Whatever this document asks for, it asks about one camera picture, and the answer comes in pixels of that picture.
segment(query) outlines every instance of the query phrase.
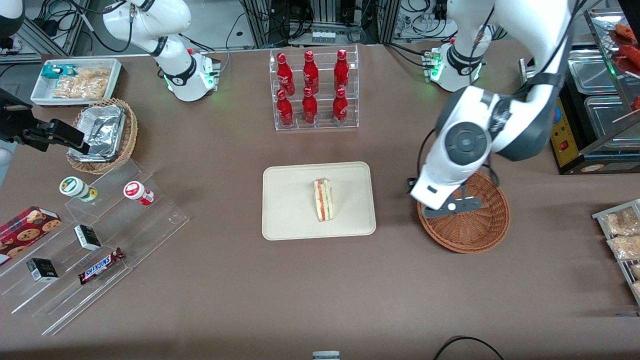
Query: coca-cola bottle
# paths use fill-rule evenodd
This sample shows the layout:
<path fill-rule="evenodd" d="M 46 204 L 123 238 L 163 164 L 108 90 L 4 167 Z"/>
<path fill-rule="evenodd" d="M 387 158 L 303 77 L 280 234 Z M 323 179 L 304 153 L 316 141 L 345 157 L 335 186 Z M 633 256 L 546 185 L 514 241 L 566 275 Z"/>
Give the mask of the coca-cola bottle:
<path fill-rule="evenodd" d="M 284 92 L 284 90 L 278 89 L 278 91 L 276 92 L 276 96 L 278 97 L 276 107 L 278 108 L 278 116 L 280 117 L 282 126 L 292 127 L 293 107 L 291 106 L 291 102 L 287 99 L 287 94 Z"/>
<path fill-rule="evenodd" d="M 305 67 L 302 69 L 305 77 L 305 86 L 309 86 L 314 94 L 320 91 L 320 79 L 318 76 L 318 65 L 314 61 L 314 52 L 305 51 Z"/>
<path fill-rule="evenodd" d="M 302 99 L 302 108 L 305 111 L 305 122 L 309 125 L 316 123 L 318 115 L 318 102 L 314 97 L 314 92 L 311 86 L 307 86 L 304 89 L 305 98 Z"/>
<path fill-rule="evenodd" d="M 345 49 L 338 50 L 338 61 L 335 62 L 333 68 L 333 87 L 336 91 L 339 88 L 347 88 L 349 85 L 349 64 L 347 63 L 347 51 Z"/>
<path fill-rule="evenodd" d="M 287 92 L 288 96 L 296 93 L 296 87 L 293 85 L 293 71 L 287 63 L 287 57 L 284 53 L 278 53 L 278 82 L 280 88 Z"/>
<path fill-rule="evenodd" d="M 339 88 L 335 92 L 333 100 L 333 123 L 336 126 L 343 126 L 347 122 L 347 106 L 349 102 L 344 98 L 344 88 Z"/>

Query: small black box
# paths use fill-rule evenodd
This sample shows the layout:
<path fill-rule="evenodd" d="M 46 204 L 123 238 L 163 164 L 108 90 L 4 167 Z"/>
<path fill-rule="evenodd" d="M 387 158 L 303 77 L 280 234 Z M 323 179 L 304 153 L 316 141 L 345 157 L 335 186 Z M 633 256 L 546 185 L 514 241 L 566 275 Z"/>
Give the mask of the small black box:
<path fill-rule="evenodd" d="M 27 261 L 27 267 L 35 281 L 54 282 L 58 280 L 58 274 L 56 269 L 53 268 L 51 260 L 33 258 Z"/>
<path fill-rule="evenodd" d="M 78 241 L 80 241 L 80 246 L 87 250 L 98 251 L 102 246 L 100 244 L 100 240 L 98 240 L 98 236 L 96 236 L 93 228 L 87 225 L 78 225 L 74 228 L 76 231 L 76 237 Z"/>

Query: brown tablecloth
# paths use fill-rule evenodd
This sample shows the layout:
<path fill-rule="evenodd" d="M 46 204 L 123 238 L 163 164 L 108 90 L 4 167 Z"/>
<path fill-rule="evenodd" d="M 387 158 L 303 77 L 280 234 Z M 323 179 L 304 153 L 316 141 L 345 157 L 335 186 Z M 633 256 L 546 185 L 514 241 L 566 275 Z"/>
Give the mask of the brown tablecloth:
<path fill-rule="evenodd" d="M 613 317 L 637 308 L 590 217 L 638 198 L 640 177 L 559 176 L 550 149 L 519 163 L 494 157 L 508 235 L 485 254 L 449 252 L 403 193 L 449 94 L 385 47 L 359 51 L 361 125 L 345 133 L 274 130 L 267 51 L 233 53 L 220 90 L 193 103 L 167 91 L 152 58 L 119 58 L 118 96 L 140 123 L 133 158 L 193 219 L 53 337 L 2 307 L 0 351 L 9 353 L 0 357 L 310 359 L 340 350 L 344 360 L 429 359 L 460 334 L 508 359 L 640 357 L 640 319 Z M 519 44 L 494 43 L 479 84 L 513 91 L 520 57 Z M 69 121 L 77 111 L 34 110 Z M 3 222 L 32 204 L 62 206 L 65 176 L 95 179 L 74 171 L 65 151 L 19 147 L 0 191 Z M 266 241 L 262 172 L 340 161 L 371 167 L 376 232 Z M 470 343 L 447 357 L 465 358 L 493 357 Z"/>

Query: white robotic arm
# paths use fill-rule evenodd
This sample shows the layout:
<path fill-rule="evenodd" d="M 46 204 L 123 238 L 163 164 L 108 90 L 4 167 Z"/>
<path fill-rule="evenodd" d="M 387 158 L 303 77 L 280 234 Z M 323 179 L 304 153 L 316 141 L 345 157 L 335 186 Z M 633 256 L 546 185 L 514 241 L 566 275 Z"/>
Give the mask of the white robotic arm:
<path fill-rule="evenodd" d="M 563 60 L 570 44 L 564 35 L 572 17 L 567 0 L 452 0 L 449 13 L 460 24 L 458 37 L 453 45 L 440 48 L 437 78 L 432 80 L 455 92 L 438 119 L 438 138 L 411 191 L 433 216 L 461 211 L 451 194 L 490 152 L 518 161 L 537 155 L 548 143 L 550 113 L 563 83 Z M 525 101 L 467 86 L 490 42 L 489 31 L 482 31 L 486 23 L 501 25 L 536 60 L 536 76 Z"/>
<path fill-rule="evenodd" d="M 217 86 L 216 67 L 204 55 L 190 53 L 176 34 L 189 29 L 191 12 L 183 0 L 128 0 L 105 8 L 107 30 L 148 52 L 164 72 L 169 89 L 183 101 L 195 101 Z M 93 28 L 85 21 L 90 30 Z"/>

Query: white canister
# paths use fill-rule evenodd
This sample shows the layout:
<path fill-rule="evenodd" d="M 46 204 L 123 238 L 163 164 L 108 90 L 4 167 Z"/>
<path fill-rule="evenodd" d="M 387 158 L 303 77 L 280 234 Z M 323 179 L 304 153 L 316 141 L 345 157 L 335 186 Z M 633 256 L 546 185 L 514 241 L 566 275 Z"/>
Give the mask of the white canister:
<path fill-rule="evenodd" d="M 139 181 L 129 181 L 122 192 L 127 198 L 135 200 L 144 206 L 151 205 L 155 199 L 154 193 L 145 188 Z"/>
<path fill-rule="evenodd" d="M 96 188 L 87 185 L 75 176 L 69 176 L 62 180 L 60 183 L 60 192 L 84 202 L 90 202 L 98 196 L 98 190 L 96 190 Z"/>

